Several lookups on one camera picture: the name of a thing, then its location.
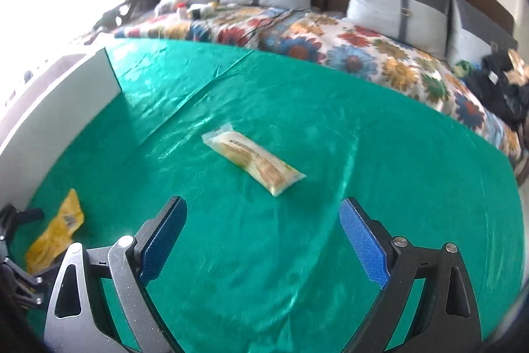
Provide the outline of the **yellow snack bag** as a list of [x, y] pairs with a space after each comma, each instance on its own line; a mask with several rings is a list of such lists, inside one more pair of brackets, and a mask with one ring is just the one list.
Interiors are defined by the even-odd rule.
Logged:
[[73, 243], [73, 234], [84, 223], [84, 213], [77, 192], [72, 188], [62, 201], [58, 213], [25, 254], [27, 271], [42, 272]]

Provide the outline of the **black bag pile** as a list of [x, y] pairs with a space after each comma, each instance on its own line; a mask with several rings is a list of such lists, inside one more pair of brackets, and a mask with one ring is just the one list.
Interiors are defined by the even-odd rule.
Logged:
[[528, 77], [513, 63], [514, 49], [499, 50], [481, 60], [465, 78], [466, 87], [490, 113], [512, 130], [528, 114]]

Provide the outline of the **green table cloth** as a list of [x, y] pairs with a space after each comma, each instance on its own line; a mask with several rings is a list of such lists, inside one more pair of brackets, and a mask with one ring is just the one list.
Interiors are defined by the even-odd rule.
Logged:
[[[148, 290], [188, 352], [338, 352], [378, 295], [339, 222], [356, 199], [415, 246], [458, 246], [490, 332], [524, 272], [507, 157], [467, 126], [345, 72], [244, 48], [121, 39], [121, 94], [31, 199], [54, 216], [70, 189], [75, 239], [133, 234], [173, 195], [185, 227]], [[203, 143], [223, 124], [306, 177], [274, 197]]]

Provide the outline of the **white cardboard box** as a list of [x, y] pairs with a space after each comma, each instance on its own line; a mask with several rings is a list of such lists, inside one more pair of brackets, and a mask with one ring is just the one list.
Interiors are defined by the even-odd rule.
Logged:
[[107, 51], [101, 49], [60, 74], [50, 68], [14, 101], [1, 132], [1, 204], [18, 209], [82, 130], [121, 93]]

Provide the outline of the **far right grey pillow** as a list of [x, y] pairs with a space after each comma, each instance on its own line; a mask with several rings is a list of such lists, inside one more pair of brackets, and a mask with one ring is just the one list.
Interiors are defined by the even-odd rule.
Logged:
[[451, 1], [446, 54], [450, 66], [459, 62], [479, 66], [494, 52], [517, 48], [517, 41], [484, 13], [465, 0]]

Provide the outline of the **white red-cap bottle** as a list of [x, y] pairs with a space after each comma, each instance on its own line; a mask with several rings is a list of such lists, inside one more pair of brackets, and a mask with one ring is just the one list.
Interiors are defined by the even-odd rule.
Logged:
[[179, 19], [185, 20], [186, 16], [187, 16], [186, 8], [185, 7], [179, 7], [177, 9], [177, 14], [178, 14]]

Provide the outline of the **pale long snack packet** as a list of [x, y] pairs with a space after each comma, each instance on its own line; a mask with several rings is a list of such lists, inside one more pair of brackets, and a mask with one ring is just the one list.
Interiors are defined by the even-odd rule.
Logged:
[[235, 131], [231, 123], [202, 135], [209, 148], [240, 167], [276, 197], [306, 177], [291, 165]]

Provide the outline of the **floral bed sheet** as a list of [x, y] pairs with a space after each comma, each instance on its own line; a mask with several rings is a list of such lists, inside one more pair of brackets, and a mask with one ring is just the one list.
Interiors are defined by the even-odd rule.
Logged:
[[271, 52], [350, 73], [448, 115], [503, 152], [524, 158], [518, 134], [471, 93], [446, 62], [341, 14], [223, 6], [204, 19], [146, 13], [113, 30], [117, 38], [166, 38]]

